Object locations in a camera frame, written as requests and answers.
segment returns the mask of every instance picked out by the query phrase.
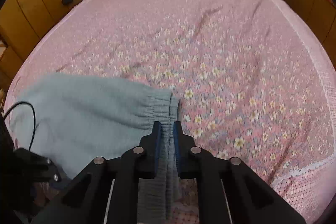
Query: pink bedsheet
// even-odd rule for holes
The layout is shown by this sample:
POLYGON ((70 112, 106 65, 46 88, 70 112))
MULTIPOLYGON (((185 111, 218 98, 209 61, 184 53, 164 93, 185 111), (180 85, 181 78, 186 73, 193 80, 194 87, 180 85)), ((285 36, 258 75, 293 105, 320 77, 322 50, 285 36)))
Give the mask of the pink bedsheet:
MULTIPOLYGON (((335 70, 282 0, 84 0, 26 60, 6 108, 50 72, 172 89, 185 133, 242 158, 307 223, 336 192, 335 70)), ((196 186, 181 186, 173 222, 197 222, 196 186)))

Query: black cable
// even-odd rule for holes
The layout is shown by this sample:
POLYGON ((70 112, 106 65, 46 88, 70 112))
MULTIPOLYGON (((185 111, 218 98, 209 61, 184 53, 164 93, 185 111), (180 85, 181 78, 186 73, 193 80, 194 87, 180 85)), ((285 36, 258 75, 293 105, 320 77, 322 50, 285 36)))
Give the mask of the black cable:
POLYGON ((5 120, 7 118, 7 116, 9 115, 9 113, 14 109, 16 108, 18 105, 29 105, 33 111, 33 116, 34 116, 34 129, 33 129, 33 135, 31 136, 31 141, 30 141, 30 145, 29 145, 29 148, 28 148, 28 151, 30 151, 31 147, 32 147, 32 144, 33 144, 33 141, 34 141, 34 137, 35 137, 35 127, 36 127, 36 116, 35 116, 35 110, 34 110, 34 107, 31 103, 29 102, 26 102, 26 101, 19 101, 19 102, 16 102, 14 105, 12 105, 5 113, 5 115, 3 116, 3 120, 5 120))

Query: bed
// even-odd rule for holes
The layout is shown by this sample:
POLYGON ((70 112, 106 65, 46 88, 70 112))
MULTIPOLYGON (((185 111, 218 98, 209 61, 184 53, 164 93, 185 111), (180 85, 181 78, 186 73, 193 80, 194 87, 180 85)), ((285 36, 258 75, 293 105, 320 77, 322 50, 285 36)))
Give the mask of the bed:
MULTIPOLYGON (((5 109, 51 72, 172 89, 197 145, 240 157, 307 223, 336 193, 336 73, 282 0, 84 0, 24 62, 5 109)), ((181 189, 170 223, 198 223, 194 181, 181 189)))

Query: silver bolt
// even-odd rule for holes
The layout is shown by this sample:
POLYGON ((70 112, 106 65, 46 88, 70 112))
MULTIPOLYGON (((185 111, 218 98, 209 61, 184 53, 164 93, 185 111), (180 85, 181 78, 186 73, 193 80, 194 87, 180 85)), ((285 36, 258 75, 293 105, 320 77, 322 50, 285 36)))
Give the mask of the silver bolt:
POLYGON ((104 158, 103 157, 96 157, 93 162, 97 165, 102 164, 104 162, 104 158))
POLYGON ((143 152, 143 148, 141 146, 137 146, 137 147, 133 148, 133 152, 135 154, 141 154, 143 152))
POLYGON ((240 160, 240 158, 233 157, 233 158, 230 159, 230 162, 231 162, 233 165, 239 165, 242 161, 240 160))
POLYGON ((198 146, 194 146, 194 147, 192 147, 192 148, 190 149, 190 151, 191 151, 191 153, 193 153, 193 154, 199 154, 199 153, 201 153, 202 149, 201 149, 200 147, 198 147, 198 146))

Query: garment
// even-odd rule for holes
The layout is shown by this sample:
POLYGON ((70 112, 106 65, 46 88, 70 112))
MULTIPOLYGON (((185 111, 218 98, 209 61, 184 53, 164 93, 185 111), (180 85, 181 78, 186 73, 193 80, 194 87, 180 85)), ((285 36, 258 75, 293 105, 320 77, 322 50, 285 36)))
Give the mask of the garment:
MULTIPOLYGON (((170 215, 177 192, 172 126, 179 100, 169 90, 156 90, 121 78, 48 75, 23 92, 36 112, 31 151, 52 159, 68 177, 77 175, 93 158, 112 159, 139 144, 162 124, 159 167, 154 180, 140 180, 138 219, 160 223, 170 215)), ((10 129, 24 147, 32 136, 31 109, 17 107, 10 129)))

